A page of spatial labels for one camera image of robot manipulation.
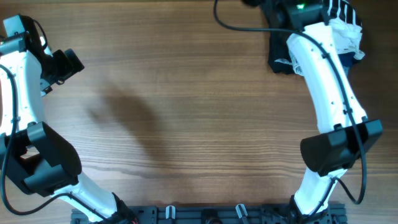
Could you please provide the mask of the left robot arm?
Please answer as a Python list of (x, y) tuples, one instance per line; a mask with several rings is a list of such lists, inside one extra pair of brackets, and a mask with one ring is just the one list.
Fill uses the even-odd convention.
[(42, 98), (83, 70), (73, 50), (49, 49), (41, 25), (17, 14), (1, 39), (1, 182), (47, 203), (60, 199), (92, 223), (119, 223), (129, 210), (82, 171), (75, 148), (46, 122)]

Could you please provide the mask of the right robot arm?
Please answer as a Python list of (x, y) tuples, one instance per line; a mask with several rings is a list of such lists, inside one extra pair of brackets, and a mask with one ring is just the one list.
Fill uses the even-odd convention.
[(328, 199), (344, 173), (382, 135), (355, 97), (348, 70), (360, 62), (362, 21), (348, 1), (248, 1), (267, 21), (268, 63), (275, 73), (304, 77), (319, 133), (300, 143), (306, 164), (301, 186), (285, 216), (292, 223), (329, 214)]

